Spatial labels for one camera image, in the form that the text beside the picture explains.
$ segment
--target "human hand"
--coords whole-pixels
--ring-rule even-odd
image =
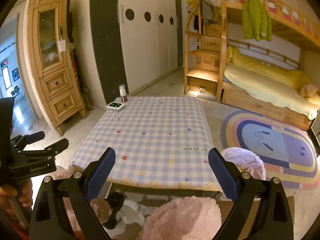
[[[26,184],[22,187],[22,195],[19,197],[19,201],[24,207],[31,207],[33,205],[32,200],[32,181],[28,179]],[[15,197],[18,194],[17,190],[6,184],[0,187],[0,207],[10,216],[15,217],[15,214],[8,202],[7,197]]]

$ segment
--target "doorway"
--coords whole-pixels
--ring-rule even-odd
[[[183,66],[183,26],[182,26],[182,3],[176,0],[177,36],[178,36],[178,67]]]
[[[0,29],[0,98],[14,97],[11,136],[26,134],[36,120],[26,98],[16,51],[16,19]]]

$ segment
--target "bunk bed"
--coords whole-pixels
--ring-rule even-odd
[[[189,14],[185,32],[185,89],[216,96],[216,102],[249,110],[266,117],[308,130],[313,114],[302,114],[287,107],[275,106],[249,95],[246,90],[228,82],[225,78],[227,47],[233,44],[242,49],[259,51],[262,58],[273,57],[297,70],[303,69],[304,51],[320,52],[320,27],[301,11],[280,0],[263,0],[272,23],[272,34],[300,48],[300,59],[295,61],[278,52],[247,42],[228,39],[228,23],[242,25],[242,6],[244,0],[221,0],[220,20],[217,24],[201,24],[201,5]],[[191,32],[189,26],[195,14],[199,15],[199,31]],[[189,39],[198,39],[197,50],[189,51]],[[254,57],[263,64],[281,68],[266,60]]]

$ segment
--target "screw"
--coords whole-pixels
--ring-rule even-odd
[[[276,183],[276,184],[279,184],[279,183],[280,183],[280,180],[279,180],[277,177],[274,177],[272,180],[273,180],[273,182]]]
[[[43,181],[44,181],[45,183],[48,183],[48,182],[50,181],[50,179],[51,179],[50,176],[46,176],[46,177],[43,179]]]
[[[247,173],[247,172],[244,172],[244,173],[242,173],[242,177],[243,177],[244,179],[250,179],[250,174]]]
[[[73,177],[76,179],[81,178],[81,176],[82,176],[82,172],[80,172],[80,171],[77,171],[75,174],[73,174]]]

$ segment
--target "cylindrical container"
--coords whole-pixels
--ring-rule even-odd
[[[122,84],[119,86],[119,91],[120,91],[120,96],[121,96],[121,101],[123,103],[128,101],[128,97],[127,97],[127,92],[125,91],[125,85]]]

